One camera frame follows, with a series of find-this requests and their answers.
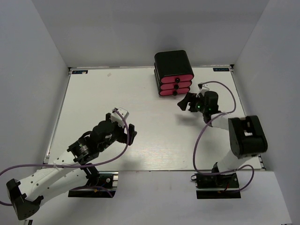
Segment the pink top drawer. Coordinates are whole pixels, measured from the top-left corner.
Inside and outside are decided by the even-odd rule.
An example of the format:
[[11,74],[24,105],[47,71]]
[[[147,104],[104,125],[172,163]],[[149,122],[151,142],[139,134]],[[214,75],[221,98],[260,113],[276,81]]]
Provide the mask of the pink top drawer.
[[180,83],[191,81],[193,78],[192,74],[165,76],[161,79],[161,83]]

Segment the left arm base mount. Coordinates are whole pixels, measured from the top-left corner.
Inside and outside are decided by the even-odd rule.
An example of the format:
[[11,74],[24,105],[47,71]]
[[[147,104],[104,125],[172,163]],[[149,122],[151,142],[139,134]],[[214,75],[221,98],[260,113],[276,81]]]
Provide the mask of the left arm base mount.
[[84,187],[69,190],[70,198],[113,198],[118,185],[119,172],[100,172]]

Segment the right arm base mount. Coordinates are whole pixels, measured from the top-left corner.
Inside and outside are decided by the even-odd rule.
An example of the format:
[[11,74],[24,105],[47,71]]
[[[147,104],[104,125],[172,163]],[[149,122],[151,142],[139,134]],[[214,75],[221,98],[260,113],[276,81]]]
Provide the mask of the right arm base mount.
[[240,199],[240,185],[236,173],[229,175],[204,176],[196,173],[191,176],[195,182],[196,198],[211,199]]

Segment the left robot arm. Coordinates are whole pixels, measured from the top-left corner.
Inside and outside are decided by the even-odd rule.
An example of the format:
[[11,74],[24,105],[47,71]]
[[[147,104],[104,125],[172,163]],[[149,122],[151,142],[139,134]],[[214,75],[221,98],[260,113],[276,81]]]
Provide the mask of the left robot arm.
[[19,220],[34,215],[40,207],[56,196],[72,189],[98,189],[109,192],[113,175],[100,173],[90,161],[114,142],[131,145],[137,132],[133,124],[113,119],[108,113],[91,131],[83,133],[52,166],[37,170],[21,180],[7,182],[11,204]]

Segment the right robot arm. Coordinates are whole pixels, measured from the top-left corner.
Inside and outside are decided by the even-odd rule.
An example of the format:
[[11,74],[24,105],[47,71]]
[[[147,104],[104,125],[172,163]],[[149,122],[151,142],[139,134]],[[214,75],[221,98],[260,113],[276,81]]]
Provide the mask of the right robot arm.
[[214,91],[206,91],[203,94],[188,92],[177,106],[183,111],[189,107],[190,112],[201,113],[205,123],[193,151],[193,167],[197,172],[199,170],[195,164],[196,150],[204,131],[212,127],[229,132],[230,150],[222,160],[214,164],[210,173],[204,173],[204,175],[212,175],[212,183],[217,187],[222,187],[229,181],[228,174],[240,170],[249,159],[268,149],[259,118],[256,115],[238,118],[232,117],[229,112],[221,112],[218,106],[218,94]]

